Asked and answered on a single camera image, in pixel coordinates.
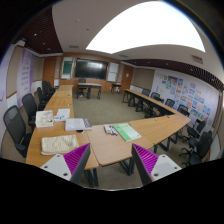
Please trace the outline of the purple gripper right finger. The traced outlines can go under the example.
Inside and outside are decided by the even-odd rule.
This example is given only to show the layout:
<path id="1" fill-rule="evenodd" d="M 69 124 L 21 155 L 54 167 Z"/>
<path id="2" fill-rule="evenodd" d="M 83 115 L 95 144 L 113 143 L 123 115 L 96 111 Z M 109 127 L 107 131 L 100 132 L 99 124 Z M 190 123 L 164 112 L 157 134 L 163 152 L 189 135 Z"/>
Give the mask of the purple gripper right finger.
<path id="1" fill-rule="evenodd" d="M 156 155 L 137 144 L 132 144 L 131 153 L 143 185 L 150 184 L 181 170 L 181 167 L 167 155 Z"/>

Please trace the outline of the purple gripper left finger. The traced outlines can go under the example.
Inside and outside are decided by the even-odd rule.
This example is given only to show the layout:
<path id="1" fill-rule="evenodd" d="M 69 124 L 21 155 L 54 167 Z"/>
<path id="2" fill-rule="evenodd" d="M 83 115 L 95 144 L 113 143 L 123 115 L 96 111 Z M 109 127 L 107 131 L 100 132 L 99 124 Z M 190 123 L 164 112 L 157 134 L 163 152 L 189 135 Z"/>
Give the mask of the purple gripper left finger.
<path id="1" fill-rule="evenodd" d="M 41 169 L 74 184 L 79 184 L 89 156 L 90 144 L 87 143 L 65 155 L 54 155 L 50 160 L 41 166 Z"/>

